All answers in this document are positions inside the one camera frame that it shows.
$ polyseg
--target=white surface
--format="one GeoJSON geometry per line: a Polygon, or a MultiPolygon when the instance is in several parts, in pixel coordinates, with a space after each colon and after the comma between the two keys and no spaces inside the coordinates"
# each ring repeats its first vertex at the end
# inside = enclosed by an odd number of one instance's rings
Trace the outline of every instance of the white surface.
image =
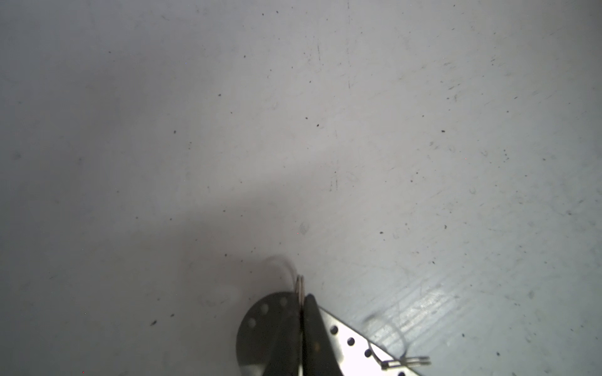
{"type": "Polygon", "coordinates": [[[424,375],[600,374],[601,17],[3,1],[2,374],[235,375],[274,255],[424,375]]]}

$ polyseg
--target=scratched surface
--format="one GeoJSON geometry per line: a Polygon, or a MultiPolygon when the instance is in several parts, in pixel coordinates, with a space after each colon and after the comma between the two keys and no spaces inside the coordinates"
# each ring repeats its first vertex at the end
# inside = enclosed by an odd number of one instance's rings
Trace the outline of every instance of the scratched surface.
{"type": "Polygon", "coordinates": [[[237,375],[292,264],[424,375],[600,374],[601,16],[2,1],[2,373],[237,375]]]}

